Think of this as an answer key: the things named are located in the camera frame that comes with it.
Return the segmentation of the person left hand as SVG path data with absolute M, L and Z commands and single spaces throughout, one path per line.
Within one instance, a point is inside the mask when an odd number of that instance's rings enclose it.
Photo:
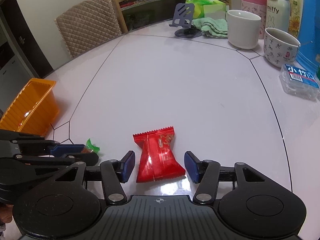
M 0 207 L 0 221 L 2 224 L 7 224 L 12 221 L 13 205 L 5 204 Z

